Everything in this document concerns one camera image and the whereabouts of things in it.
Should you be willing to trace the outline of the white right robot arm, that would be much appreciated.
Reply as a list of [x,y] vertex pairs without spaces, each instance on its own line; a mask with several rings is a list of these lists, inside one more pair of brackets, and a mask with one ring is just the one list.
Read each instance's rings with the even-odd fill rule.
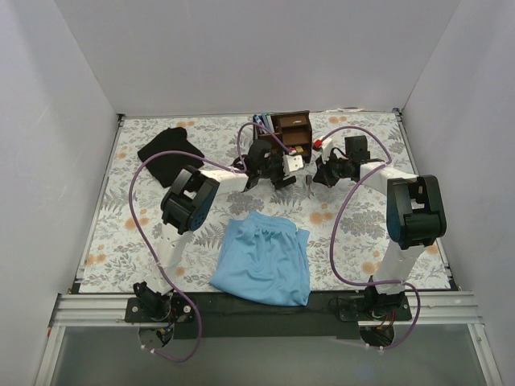
[[447,230],[438,179],[393,168],[389,159],[372,158],[366,136],[347,137],[345,149],[335,147],[330,137],[315,140],[320,153],[314,182],[334,187],[341,179],[365,185],[386,197],[385,222],[389,245],[375,274],[358,294],[340,301],[342,316],[365,315],[382,319],[407,308],[406,280],[416,260]]

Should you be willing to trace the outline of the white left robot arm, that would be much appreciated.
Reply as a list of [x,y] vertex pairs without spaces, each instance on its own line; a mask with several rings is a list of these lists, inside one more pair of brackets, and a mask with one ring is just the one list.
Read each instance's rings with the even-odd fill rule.
[[183,249],[208,218],[215,198],[235,192],[248,191],[259,180],[268,179],[274,188],[282,189],[296,181],[295,173],[304,168],[303,156],[295,149],[284,147],[272,150],[264,140],[256,140],[245,154],[239,153],[231,166],[221,166],[180,150],[166,150],[150,156],[143,166],[166,156],[181,156],[214,165],[213,170],[201,170],[187,164],[170,185],[160,204],[162,235],[157,251],[157,272],[149,279],[134,285],[138,309],[153,321],[161,322],[176,316],[172,309],[174,288],[167,282],[169,269],[179,263]]

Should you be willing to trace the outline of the brown wooden desk organizer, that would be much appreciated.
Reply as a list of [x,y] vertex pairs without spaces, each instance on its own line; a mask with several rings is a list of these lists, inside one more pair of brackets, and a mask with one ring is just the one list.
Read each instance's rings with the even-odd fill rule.
[[274,125],[273,134],[289,148],[301,146],[306,164],[311,162],[313,130],[308,110],[290,113],[268,113]]

